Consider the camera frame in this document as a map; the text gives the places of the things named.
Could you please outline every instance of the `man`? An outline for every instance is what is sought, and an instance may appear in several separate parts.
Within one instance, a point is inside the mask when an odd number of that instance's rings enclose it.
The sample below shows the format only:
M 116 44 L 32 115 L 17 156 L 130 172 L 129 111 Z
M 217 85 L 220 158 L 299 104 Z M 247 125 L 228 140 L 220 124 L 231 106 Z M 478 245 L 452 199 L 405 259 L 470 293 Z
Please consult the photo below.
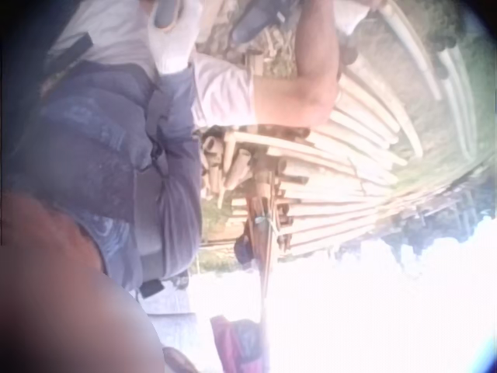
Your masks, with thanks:
M 187 68 L 200 18 L 193 1 L 169 33 L 151 26 L 147 2 L 81 3 L 52 52 L 84 32 L 93 47 L 44 98 L 8 161 L 5 243 L 76 260 L 128 290 L 143 282 L 142 267 L 173 276 L 200 244 L 193 121 L 325 121 L 337 93 L 333 0 L 303 4 L 294 79 L 252 77 L 199 54 Z

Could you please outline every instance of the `elbow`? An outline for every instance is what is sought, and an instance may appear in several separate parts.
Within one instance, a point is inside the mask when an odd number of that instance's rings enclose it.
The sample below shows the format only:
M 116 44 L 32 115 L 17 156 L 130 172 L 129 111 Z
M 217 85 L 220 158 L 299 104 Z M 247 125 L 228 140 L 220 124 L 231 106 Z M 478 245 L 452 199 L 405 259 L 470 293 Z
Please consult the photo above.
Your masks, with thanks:
M 336 81 L 332 84 L 318 84 L 302 90 L 302 127 L 325 124 L 333 110 L 338 95 Z

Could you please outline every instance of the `ground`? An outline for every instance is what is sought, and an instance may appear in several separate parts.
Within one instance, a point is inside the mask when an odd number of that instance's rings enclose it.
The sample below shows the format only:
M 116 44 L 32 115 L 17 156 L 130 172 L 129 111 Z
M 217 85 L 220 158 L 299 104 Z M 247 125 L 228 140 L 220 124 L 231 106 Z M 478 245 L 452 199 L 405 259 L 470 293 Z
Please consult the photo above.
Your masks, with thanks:
M 292 76 L 295 74 L 293 26 L 289 26 L 288 30 L 267 29 L 249 45 L 238 48 L 228 46 L 231 24 L 246 2 L 226 0 L 210 39 L 200 46 L 200 50 L 235 64 L 243 64 L 243 53 L 247 50 L 260 51 L 265 58 L 265 75 Z M 397 154 L 409 160 L 408 166 L 395 170 L 399 177 L 396 193 L 402 194 L 421 188 L 430 190 L 455 180 L 495 152 L 495 45 L 489 38 L 461 36 L 460 14 L 452 1 L 397 0 L 397 3 L 428 48 L 429 38 L 433 35 L 457 38 L 467 65 L 478 120 L 478 158 L 469 163 L 459 151 L 447 106 L 444 102 L 433 100 L 414 62 L 388 25 L 375 14 L 362 21 L 350 42 L 384 76 L 405 104 L 425 150 L 422 159 L 413 158 L 404 137 L 393 147 Z M 228 209 L 217 212 L 212 202 L 204 204 L 205 233 L 215 223 L 222 224 L 229 214 Z M 210 259 L 205 260 L 205 269 L 216 267 L 209 264 L 213 255 L 209 254 Z M 229 258 L 228 262 L 235 259 L 230 253 L 222 253 L 221 256 Z

